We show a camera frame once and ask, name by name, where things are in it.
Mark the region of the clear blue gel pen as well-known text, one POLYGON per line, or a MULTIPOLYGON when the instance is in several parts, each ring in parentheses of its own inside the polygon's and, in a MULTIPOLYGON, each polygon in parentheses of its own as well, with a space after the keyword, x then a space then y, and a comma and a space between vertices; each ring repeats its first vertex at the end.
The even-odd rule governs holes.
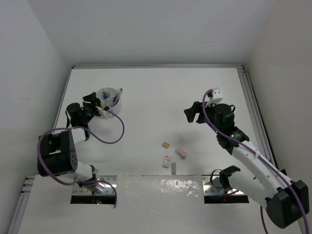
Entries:
POLYGON ((108 94, 107 94, 106 92, 103 92, 103 93, 102 93, 102 96, 103 96, 103 99, 104 99, 104 100, 106 100, 106 99, 109 98, 109 97, 108 97, 108 94))

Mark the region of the red pen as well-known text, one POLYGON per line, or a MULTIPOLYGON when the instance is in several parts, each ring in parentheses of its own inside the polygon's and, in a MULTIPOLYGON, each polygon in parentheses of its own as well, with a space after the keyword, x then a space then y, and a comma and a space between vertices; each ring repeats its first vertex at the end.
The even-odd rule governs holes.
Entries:
POLYGON ((117 100, 118 100, 118 98, 119 98, 119 96, 120 96, 121 93, 122 93, 122 88, 118 88, 118 89, 117 89, 117 92, 116 92, 116 95, 115 95, 115 97, 114 97, 113 107, 116 105, 117 100))

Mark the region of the pink stapler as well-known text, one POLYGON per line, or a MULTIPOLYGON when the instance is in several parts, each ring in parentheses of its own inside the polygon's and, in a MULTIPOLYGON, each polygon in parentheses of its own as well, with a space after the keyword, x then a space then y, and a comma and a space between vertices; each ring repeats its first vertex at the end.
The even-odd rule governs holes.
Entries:
POLYGON ((175 150, 175 152, 179 155, 179 157, 180 157, 181 159, 186 159, 186 158, 187 158, 187 153, 186 153, 183 149, 177 148, 177 149, 175 150))

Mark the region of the blue ballpoint pen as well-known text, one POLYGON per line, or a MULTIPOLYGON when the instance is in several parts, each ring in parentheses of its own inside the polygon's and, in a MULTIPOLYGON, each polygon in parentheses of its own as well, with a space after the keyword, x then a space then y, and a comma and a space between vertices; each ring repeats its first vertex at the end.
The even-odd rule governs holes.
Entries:
POLYGON ((117 103, 119 102, 119 99, 121 98, 122 92, 123 92, 123 89, 120 88, 120 91, 119 91, 118 97, 117 97, 117 103))

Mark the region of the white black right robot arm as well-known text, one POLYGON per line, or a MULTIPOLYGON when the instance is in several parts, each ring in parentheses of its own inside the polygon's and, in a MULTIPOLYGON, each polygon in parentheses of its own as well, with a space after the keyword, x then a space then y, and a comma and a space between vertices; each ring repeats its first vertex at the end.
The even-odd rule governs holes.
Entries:
POLYGON ((251 172, 244 175, 240 168, 230 166, 220 171, 219 184, 224 190, 240 190, 257 202, 277 227, 284 229, 302 218, 306 233, 310 233, 308 186, 277 170, 256 149, 249 137, 235 126, 234 111, 234 105, 198 101, 184 110, 189 123, 207 123, 216 133, 219 145, 251 172))

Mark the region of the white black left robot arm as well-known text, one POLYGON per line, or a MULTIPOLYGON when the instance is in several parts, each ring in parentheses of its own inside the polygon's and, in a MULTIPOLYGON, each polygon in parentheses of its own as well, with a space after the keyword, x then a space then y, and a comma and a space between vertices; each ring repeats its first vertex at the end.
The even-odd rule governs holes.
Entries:
POLYGON ((51 176, 64 185, 73 183, 61 181, 58 176, 73 177, 81 187, 96 184, 96 170, 92 165, 79 162, 76 144, 89 139, 88 123, 100 116, 98 107, 100 99, 95 92, 84 96, 82 104, 75 102, 66 107, 65 128, 59 128, 59 133, 51 130, 39 137, 37 169, 42 177, 51 176))

